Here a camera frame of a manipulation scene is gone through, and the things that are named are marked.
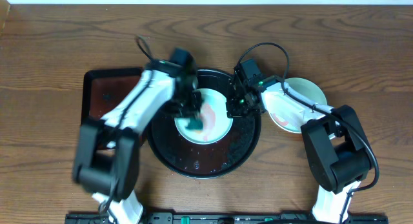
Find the green orange sponge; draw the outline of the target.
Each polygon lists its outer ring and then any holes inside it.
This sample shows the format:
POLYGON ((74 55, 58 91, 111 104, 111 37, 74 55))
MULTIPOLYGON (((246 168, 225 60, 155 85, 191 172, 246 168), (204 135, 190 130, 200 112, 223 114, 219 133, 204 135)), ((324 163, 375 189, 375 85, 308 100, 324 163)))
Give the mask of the green orange sponge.
POLYGON ((185 128, 187 130, 203 130, 203 121, 200 117, 191 117, 185 128))

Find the yellow plate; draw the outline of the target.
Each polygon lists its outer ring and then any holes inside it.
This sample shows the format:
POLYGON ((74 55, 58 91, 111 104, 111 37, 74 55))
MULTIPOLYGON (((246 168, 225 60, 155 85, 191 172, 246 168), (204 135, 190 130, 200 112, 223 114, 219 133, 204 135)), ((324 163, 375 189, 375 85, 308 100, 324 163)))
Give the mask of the yellow plate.
POLYGON ((269 114, 278 127, 295 134, 300 134, 301 127, 309 121, 325 117, 325 115, 320 112, 308 110, 273 110, 270 111, 269 114))

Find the rectangular black sponge tray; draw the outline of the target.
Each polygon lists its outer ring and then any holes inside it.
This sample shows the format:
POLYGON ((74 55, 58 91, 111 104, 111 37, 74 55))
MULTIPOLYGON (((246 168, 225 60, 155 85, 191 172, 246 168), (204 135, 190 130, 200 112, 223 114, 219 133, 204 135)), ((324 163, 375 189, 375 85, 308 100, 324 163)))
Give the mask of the rectangular black sponge tray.
POLYGON ((112 111, 137 85, 142 67, 90 70, 83 78, 81 124, 112 111))

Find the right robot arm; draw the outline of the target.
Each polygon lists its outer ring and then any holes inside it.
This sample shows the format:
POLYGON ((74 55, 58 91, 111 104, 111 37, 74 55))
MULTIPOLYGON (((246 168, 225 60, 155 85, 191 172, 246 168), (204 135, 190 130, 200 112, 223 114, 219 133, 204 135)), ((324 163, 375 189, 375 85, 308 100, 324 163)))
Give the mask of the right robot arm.
POLYGON ((322 105, 278 76, 234 76, 227 113, 246 117, 268 112, 299 128, 312 175, 319 183, 312 215, 326 223, 349 219, 348 206, 378 163, 353 108, 322 105))

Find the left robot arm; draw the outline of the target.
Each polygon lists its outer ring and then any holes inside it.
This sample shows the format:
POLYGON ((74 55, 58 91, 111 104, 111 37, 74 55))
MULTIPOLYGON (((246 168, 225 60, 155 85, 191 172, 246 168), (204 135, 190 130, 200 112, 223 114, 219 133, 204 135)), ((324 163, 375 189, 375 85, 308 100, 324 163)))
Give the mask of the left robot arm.
POLYGON ((103 117, 82 120, 72 179, 99 202, 103 223, 139 223, 143 206, 134 187, 141 135, 157 111, 177 108, 183 117, 201 108, 195 63, 152 60, 126 97, 103 117))

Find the light blue plate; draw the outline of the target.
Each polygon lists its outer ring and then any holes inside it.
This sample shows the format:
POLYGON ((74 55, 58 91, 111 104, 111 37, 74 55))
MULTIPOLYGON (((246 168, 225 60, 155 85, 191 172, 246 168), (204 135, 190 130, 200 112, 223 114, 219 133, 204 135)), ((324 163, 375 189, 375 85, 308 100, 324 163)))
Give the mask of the light blue plate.
POLYGON ((190 118, 175 118, 178 132, 186 140, 198 145, 208 145, 225 137, 232 127, 233 119, 227 117, 226 97, 213 89, 200 88, 202 105, 200 111, 203 128, 190 130, 190 118))
MULTIPOLYGON (((328 105, 325 94, 323 93, 322 89, 320 89, 315 83, 299 77, 288 78, 286 79, 286 82, 295 91, 308 97, 309 99, 319 103, 320 105, 328 105)), ((300 128, 294 127, 287 120, 283 119, 282 117, 279 117, 275 113, 270 113, 270 116, 279 128, 282 128, 283 130, 294 134, 301 133, 300 128)))

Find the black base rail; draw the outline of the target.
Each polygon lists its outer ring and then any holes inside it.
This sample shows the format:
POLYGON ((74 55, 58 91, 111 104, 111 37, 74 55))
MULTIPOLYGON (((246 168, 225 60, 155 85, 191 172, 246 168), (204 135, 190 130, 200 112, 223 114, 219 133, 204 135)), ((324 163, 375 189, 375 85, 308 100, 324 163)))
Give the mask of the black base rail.
MULTIPOLYGON (((101 224, 112 223, 109 216, 99 214, 67 214, 65 224, 101 224)), ((273 216, 260 215, 198 215, 153 212, 143 216, 139 224, 255 224, 255 223, 317 223, 310 214, 284 213, 273 216)), ((344 224, 388 224, 386 216, 352 216, 344 224)))

